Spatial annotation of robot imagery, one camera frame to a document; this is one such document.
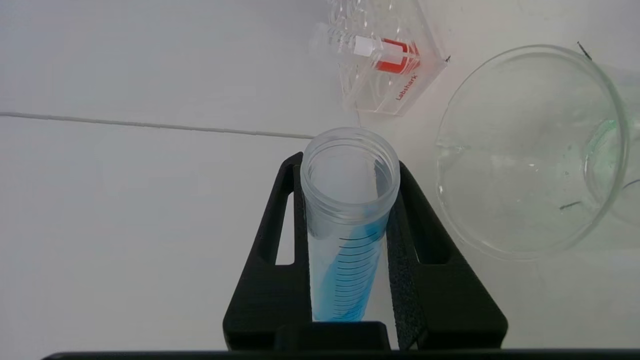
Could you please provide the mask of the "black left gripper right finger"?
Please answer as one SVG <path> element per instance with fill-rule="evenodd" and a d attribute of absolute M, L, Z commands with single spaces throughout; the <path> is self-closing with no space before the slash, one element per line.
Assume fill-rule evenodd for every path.
<path fill-rule="evenodd" d="M 505 315 L 404 164 L 387 223 L 387 258 L 400 349 L 501 348 Z"/>

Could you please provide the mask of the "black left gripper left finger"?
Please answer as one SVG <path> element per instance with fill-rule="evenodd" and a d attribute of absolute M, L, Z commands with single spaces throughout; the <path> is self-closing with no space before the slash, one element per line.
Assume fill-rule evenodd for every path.
<path fill-rule="evenodd" d="M 253 245 L 223 319 L 231 351 L 388 351 L 379 321 L 314 322 L 309 248 L 300 184 L 303 155 L 279 167 Z M 278 265 L 278 247 L 288 198 L 294 205 L 294 261 Z"/>

